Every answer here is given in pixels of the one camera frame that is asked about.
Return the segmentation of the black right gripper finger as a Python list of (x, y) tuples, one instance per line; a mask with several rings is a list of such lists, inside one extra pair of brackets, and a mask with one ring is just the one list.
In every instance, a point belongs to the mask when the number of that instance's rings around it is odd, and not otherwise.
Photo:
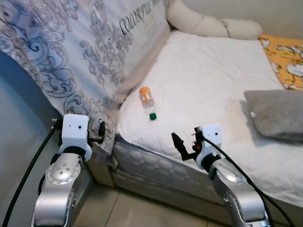
[(184, 141), (174, 132), (171, 134), (171, 138), (175, 149), (177, 149), (180, 154), (180, 158), (182, 158), (183, 161), (188, 160), (188, 151), (184, 146)]

